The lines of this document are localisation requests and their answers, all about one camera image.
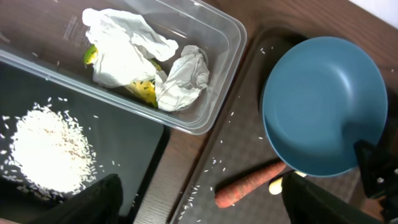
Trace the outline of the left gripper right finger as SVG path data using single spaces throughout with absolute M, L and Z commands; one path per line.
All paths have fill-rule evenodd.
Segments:
M 380 223 L 294 172 L 283 176 L 282 199 L 291 223 Z

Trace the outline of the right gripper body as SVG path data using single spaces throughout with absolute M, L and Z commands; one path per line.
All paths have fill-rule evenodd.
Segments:
M 378 199 L 385 223 L 397 222 L 397 118 L 388 118 L 377 144 L 354 143 L 367 198 Z

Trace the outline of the dark blue plate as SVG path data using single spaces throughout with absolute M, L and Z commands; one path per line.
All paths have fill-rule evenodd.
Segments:
M 355 142 L 379 142 L 388 99 L 377 65 L 362 48 L 324 36 L 295 45 L 279 59 L 260 109 L 267 138 L 288 166 L 333 177 L 357 166 Z

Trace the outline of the yellow snack wrapper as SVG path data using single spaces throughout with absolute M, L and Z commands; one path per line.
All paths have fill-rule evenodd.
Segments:
M 83 56 L 83 63 L 85 65 L 93 66 L 98 59 L 98 49 L 94 44 L 88 48 Z M 144 81 L 133 81 L 128 85 L 124 86 L 126 90 L 132 93 L 134 96 L 144 100 L 146 103 L 152 105 L 154 108 L 158 108 L 158 104 L 155 96 L 155 79 L 149 79 Z

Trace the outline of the white tissue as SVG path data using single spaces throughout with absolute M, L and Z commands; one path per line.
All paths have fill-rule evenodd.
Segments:
M 203 50 L 196 45 L 185 46 L 169 74 L 157 72 L 155 76 L 158 109 L 173 112 L 188 108 L 207 88 L 209 76 Z
M 131 12 L 87 8 L 82 22 L 89 27 L 87 39 L 98 50 L 93 81 L 108 88 L 155 78 L 157 69 L 150 60 L 167 61 L 178 49 L 175 40 L 156 33 L 141 15 Z

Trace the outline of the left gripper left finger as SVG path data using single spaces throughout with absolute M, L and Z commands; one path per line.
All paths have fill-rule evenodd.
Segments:
M 30 224 L 111 224 L 119 221 L 121 179 L 110 174 Z

